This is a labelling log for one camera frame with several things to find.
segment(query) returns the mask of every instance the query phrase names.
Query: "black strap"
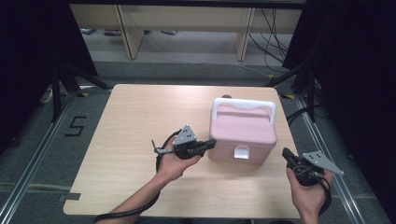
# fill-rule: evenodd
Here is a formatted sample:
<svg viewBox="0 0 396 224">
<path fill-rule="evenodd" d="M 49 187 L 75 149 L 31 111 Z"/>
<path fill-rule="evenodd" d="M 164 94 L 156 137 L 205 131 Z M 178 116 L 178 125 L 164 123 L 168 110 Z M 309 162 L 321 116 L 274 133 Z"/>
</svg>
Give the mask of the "black strap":
<svg viewBox="0 0 396 224">
<path fill-rule="evenodd" d="M 166 145 L 168 144 L 169 140 L 171 140 L 171 138 L 173 136 L 179 134 L 180 131 L 181 130 L 172 133 L 166 139 L 166 141 L 163 143 L 163 147 L 162 148 L 165 148 Z M 160 168 L 161 158 L 162 157 L 157 156 L 156 165 L 155 165 L 156 172 L 158 172 L 158 169 Z M 137 214 L 141 214 L 144 211 L 148 210 L 152 205 L 154 205 L 157 202 L 158 198 L 160 197 L 160 194 L 161 194 L 161 192 L 159 192 L 148 204 L 143 205 L 143 206 L 141 206 L 139 208 L 136 208 L 134 210 L 130 210 L 130 211 L 126 211 L 126 212 L 107 213 L 107 214 L 99 215 L 99 216 L 95 217 L 95 219 L 93 220 L 93 223 L 96 223 L 96 222 L 98 222 L 100 220 L 103 220 L 103 219 L 111 219 L 111 218 L 118 218 L 118 217 L 130 217 L 130 216 L 134 216 L 134 215 L 137 215 Z"/>
<path fill-rule="evenodd" d="M 324 204 L 321 206 L 319 210 L 319 216 L 321 216 L 332 204 L 332 192 L 330 191 L 330 183 L 329 181 L 327 181 L 327 179 L 323 177 L 321 178 L 322 180 L 326 181 L 328 187 L 324 186 L 323 182 L 319 178 L 316 177 L 316 179 L 319 182 L 319 184 L 323 187 L 324 194 L 326 197 Z"/>
</svg>

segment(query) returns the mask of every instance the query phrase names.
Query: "finger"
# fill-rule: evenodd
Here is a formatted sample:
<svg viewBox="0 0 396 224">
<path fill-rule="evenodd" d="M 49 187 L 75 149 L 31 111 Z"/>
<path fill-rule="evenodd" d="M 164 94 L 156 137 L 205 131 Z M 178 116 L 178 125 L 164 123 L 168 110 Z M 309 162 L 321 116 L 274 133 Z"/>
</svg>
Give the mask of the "finger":
<svg viewBox="0 0 396 224">
<path fill-rule="evenodd" d="M 190 167 L 190 166 L 194 165 L 195 163 L 197 163 L 200 159 L 201 159 L 201 156 L 194 156 L 188 160 L 183 160 L 183 162 L 187 167 Z"/>
<path fill-rule="evenodd" d="M 172 143 L 175 141 L 176 137 L 177 137 L 177 135 L 171 137 L 171 139 L 169 139 L 169 141 L 168 141 L 168 144 L 166 144 L 165 148 L 173 149 Z"/>
<path fill-rule="evenodd" d="M 333 179 L 332 172 L 328 170 L 324 170 L 323 178 L 325 178 L 329 182 L 329 184 L 331 184 Z"/>
<path fill-rule="evenodd" d="M 300 185 L 300 183 L 298 182 L 298 180 L 296 178 L 296 175 L 294 174 L 294 172 L 289 167 L 286 168 L 286 175 L 288 176 L 288 180 L 289 180 L 290 185 L 292 187 Z"/>
</svg>

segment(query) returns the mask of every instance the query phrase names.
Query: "black curtain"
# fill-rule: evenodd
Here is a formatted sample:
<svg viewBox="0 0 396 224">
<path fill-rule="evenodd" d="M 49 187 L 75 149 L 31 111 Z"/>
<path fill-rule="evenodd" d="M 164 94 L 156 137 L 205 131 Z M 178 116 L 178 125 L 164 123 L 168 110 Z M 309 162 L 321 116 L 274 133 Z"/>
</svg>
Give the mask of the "black curtain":
<svg viewBox="0 0 396 224">
<path fill-rule="evenodd" d="M 6 0 L 0 6 L 0 21 L 1 153 L 38 106 L 56 63 L 90 76 L 97 73 L 66 2 Z"/>
<path fill-rule="evenodd" d="M 345 17 L 316 78 L 331 119 L 396 223 L 396 3 L 353 0 L 342 9 Z M 302 61 L 324 20 L 320 12 L 303 12 L 285 67 Z"/>
<path fill-rule="evenodd" d="M 319 32 L 326 23 L 326 20 L 332 15 L 337 1 L 328 1 L 329 5 L 315 5 L 316 0 L 307 0 L 306 7 L 297 23 L 296 29 L 290 41 L 288 54 L 282 64 L 283 67 L 292 69 L 301 64 L 308 51 L 311 50 L 313 43 L 318 37 Z"/>
</svg>

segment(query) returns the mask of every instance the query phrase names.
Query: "white handle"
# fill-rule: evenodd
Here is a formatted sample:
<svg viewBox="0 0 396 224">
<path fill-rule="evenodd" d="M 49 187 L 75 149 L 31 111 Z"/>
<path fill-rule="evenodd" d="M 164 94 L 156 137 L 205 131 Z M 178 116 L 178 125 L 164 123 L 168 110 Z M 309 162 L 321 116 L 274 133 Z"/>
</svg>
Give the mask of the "white handle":
<svg viewBox="0 0 396 224">
<path fill-rule="evenodd" d="M 212 119 L 218 118 L 218 106 L 220 104 L 229 104 L 243 109 L 253 109 L 260 106 L 268 106 L 271 108 L 270 124 L 275 124 L 276 104 L 267 101 L 240 100 L 230 98 L 216 98 L 212 105 Z"/>
</svg>

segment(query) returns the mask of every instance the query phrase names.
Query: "cooler latch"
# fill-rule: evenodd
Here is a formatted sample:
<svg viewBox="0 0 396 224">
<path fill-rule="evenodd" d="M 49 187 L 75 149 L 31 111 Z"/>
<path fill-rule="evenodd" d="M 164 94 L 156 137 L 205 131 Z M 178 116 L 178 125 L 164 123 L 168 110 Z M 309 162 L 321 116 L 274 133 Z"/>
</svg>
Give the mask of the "cooler latch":
<svg viewBox="0 0 396 224">
<path fill-rule="evenodd" d="M 236 159 L 247 160 L 249 156 L 248 146 L 236 146 L 233 150 L 233 157 Z"/>
</svg>

